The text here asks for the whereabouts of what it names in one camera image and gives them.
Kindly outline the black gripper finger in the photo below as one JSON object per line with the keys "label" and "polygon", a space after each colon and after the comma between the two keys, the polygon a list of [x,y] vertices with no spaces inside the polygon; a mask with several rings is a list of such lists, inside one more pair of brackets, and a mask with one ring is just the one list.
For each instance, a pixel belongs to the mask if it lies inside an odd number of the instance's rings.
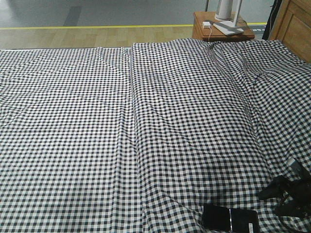
{"label": "black gripper finger", "polygon": [[272,179],[266,188],[258,192],[258,198],[260,200],[287,198],[294,185],[294,181],[290,181],[284,176],[277,176]]}

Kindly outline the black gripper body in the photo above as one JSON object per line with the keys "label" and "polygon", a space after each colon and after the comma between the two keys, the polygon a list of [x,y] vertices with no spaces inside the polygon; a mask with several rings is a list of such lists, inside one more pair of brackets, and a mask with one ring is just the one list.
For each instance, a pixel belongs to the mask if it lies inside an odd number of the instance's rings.
{"label": "black gripper body", "polygon": [[281,193],[286,192],[287,195],[281,198],[275,213],[277,216],[305,217],[311,213],[311,175],[292,157],[287,161],[287,165],[300,179],[291,182],[279,177],[278,187]]}

